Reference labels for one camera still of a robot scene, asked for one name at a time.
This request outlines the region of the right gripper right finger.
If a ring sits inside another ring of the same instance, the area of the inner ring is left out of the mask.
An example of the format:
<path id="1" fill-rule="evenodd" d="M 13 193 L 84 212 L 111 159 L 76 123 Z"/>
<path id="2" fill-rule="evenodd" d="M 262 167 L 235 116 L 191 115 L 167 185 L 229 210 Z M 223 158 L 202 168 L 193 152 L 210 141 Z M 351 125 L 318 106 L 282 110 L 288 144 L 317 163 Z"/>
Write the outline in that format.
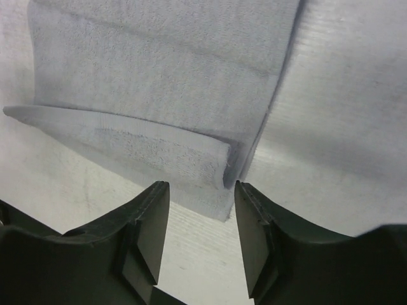
<path id="1" fill-rule="evenodd" d="M 351 237 L 235 184 L 249 297 L 256 304 L 405 304 L 406 226 Z"/>

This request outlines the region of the grey panda towel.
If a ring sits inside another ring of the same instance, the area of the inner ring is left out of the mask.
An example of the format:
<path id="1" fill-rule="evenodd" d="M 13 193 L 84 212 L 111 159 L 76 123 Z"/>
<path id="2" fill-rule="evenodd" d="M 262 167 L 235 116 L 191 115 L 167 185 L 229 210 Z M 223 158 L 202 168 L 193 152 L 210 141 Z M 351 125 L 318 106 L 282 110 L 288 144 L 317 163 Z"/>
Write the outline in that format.
<path id="1" fill-rule="evenodd" d="M 4 108 L 96 164 L 225 221 L 302 1 L 30 1 L 34 99 Z"/>

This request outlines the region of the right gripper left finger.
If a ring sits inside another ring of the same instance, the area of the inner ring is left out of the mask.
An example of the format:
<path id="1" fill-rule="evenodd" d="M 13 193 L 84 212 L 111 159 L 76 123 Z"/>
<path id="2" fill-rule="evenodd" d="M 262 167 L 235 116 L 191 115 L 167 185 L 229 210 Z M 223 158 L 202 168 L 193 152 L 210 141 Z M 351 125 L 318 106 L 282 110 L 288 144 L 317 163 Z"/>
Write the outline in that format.
<path id="1" fill-rule="evenodd" d="M 1 303 L 151 304 L 169 199 L 158 181 L 64 234 L 1 203 Z"/>

